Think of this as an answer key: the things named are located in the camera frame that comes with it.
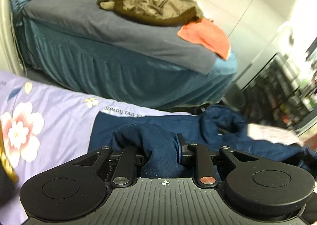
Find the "olive brown padded jacket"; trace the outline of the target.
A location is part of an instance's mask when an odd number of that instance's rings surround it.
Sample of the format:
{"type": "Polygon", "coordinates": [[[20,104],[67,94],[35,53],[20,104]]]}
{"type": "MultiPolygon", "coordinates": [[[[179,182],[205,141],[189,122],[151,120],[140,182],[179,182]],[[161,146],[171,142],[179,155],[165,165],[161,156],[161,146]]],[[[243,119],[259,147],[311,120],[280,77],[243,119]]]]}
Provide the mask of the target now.
{"type": "Polygon", "coordinates": [[[151,26],[179,26],[200,21],[204,14],[195,0],[97,0],[103,10],[151,26]]]}

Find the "grey bed blanket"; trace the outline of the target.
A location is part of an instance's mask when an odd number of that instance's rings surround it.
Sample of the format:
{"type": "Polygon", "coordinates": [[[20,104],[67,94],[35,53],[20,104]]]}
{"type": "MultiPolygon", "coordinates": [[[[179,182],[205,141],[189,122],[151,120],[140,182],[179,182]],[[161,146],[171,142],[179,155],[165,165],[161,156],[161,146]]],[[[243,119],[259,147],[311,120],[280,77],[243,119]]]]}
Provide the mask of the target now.
{"type": "Polygon", "coordinates": [[[217,55],[178,37],[179,27],[157,27],[133,22],[100,9],[97,0],[30,0],[27,17],[60,30],[167,61],[204,75],[217,55]]]}

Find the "orange folded cloth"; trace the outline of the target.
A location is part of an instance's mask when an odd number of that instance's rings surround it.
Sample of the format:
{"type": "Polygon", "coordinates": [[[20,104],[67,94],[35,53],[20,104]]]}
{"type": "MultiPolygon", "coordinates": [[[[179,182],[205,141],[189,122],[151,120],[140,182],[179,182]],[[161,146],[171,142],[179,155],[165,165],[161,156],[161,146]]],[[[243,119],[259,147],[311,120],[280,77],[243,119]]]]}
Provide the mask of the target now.
{"type": "Polygon", "coordinates": [[[230,56],[231,44],[227,35],[208,18],[183,25],[177,35],[187,42],[203,46],[223,60],[228,60],[230,56]]]}

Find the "teal skirted bed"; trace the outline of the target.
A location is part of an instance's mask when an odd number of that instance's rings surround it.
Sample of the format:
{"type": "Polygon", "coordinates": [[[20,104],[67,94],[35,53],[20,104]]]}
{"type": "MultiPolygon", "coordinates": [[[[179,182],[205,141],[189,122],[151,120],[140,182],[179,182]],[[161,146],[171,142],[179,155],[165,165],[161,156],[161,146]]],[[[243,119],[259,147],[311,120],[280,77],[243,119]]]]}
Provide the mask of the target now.
{"type": "Polygon", "coordinates": [[[30,71],[77,92],[169,110],[215,104],[233,83],[236,55],[218,58],[206,75],[114,45],[67,34],[22,14],[13,16],[20,58],[30,71]]]}

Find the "black folded garment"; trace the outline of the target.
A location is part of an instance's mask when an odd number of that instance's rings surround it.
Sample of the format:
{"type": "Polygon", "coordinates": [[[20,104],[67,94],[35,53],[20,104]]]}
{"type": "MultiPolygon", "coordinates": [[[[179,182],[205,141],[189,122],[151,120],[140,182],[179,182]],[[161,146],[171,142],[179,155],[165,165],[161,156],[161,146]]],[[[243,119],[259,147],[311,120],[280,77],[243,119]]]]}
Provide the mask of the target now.
{"type": "Polygon", "coordinates": [[[5,153],[2,128],[0,135],[0,206],[3,206],[14,196],[16,184],[18,182],[18,176],[5,153]]]}

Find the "navy blue hooded sweatshirt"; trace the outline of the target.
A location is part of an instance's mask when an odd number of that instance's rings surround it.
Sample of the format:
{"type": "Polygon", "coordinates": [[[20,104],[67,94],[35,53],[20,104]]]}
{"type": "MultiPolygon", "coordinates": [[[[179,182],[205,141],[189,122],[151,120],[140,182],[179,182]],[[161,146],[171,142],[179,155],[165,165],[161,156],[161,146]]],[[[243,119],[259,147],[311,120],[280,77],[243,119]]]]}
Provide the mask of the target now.
{"type": "Polygon", "coordinates": [[[165,115],[117,117],[99,112],[95,118],[88,151],[110,146],[121,151],[135,145],[148,162],[141,169],[143,178],[177,178],[185,173],[181,165],[179,136],[185,143],[198,143],[217,151],[222,146],[244,151],[307,170],[316,176],[316,153],[308,148],[287,146],[247,135],[243,117],[224,106],[209,107],[198,116],[165,115]]]}

